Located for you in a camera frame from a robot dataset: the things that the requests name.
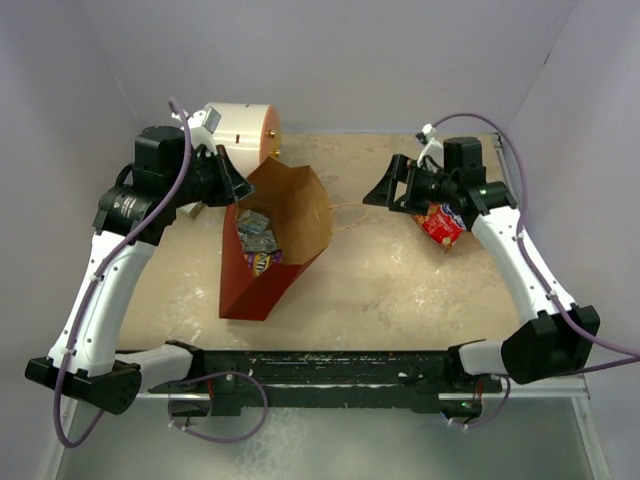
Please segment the red candy bag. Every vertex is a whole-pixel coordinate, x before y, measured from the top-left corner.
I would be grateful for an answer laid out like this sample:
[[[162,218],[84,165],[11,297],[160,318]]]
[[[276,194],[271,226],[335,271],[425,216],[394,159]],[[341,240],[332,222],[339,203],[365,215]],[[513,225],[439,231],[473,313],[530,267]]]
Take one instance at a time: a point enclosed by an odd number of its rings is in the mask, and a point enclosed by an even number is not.
[[[414,214],[414,222],[446,252],[467,231],[462,218],[448,205],[431,203],[425,214]]]

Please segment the red paper bag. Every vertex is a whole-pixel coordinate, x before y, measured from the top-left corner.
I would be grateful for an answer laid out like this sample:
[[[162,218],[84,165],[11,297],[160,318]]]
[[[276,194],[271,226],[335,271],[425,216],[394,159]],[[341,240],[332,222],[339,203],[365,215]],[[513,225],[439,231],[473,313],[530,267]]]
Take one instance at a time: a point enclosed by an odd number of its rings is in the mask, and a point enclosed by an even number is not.
[[[284,293],[328,248],[336,205],[308,166],[269,158],[249,175],[255,191],[226,208],[222,228],[218,315],[264,321]],[[258,275],[243,252],[238,221],[253,211],[266,216],[281,260]]]

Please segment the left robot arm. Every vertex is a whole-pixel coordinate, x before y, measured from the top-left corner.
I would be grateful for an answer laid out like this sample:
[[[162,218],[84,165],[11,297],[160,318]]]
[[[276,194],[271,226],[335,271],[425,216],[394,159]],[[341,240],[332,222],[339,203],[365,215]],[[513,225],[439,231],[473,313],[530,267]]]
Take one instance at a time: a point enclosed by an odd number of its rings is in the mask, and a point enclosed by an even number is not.
[[[152,126],[137,136],[134,160],[99,199],[89,263],[60,336],[28,361],[27,379],[119,415],[141,391],[173,382],[202,387],[200,353],[177,341],[135,354],[116,354],[120,328],[139,277],[164,230],[184,205],[226,207],[253,186],[235,169],[214,128]]]

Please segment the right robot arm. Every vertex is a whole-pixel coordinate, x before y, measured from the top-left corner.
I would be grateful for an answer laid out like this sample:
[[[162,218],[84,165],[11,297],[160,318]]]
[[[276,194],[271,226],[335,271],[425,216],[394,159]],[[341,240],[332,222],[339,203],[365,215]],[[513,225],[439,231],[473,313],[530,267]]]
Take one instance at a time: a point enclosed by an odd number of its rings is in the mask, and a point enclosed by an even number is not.
[[[553,277],[528,233],[515,198],[501,181],[489,182],[481,142],[452,137],[426,142],[419,159],[395,154],[366,205],[424,214],[438,204],[459,216],[491,254],[518,313],[519,328],[507,339],[451,348],[446,383],[467,391],[480,375],[507,375],[518,384],[574,374],[586,364],[600,318],[580,306]]]

